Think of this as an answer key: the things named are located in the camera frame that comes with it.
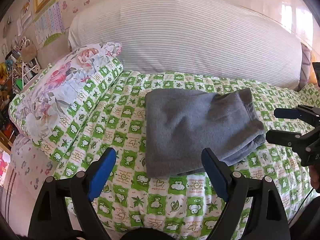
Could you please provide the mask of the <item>person's right hand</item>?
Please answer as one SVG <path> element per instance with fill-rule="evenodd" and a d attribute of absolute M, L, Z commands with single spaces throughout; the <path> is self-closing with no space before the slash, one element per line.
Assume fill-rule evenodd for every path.
<path fill-rule="evenodd" d="M 309 176 L 311 186 L 319 192 L 319 172 L 314 165 L 309 166 Z"/>

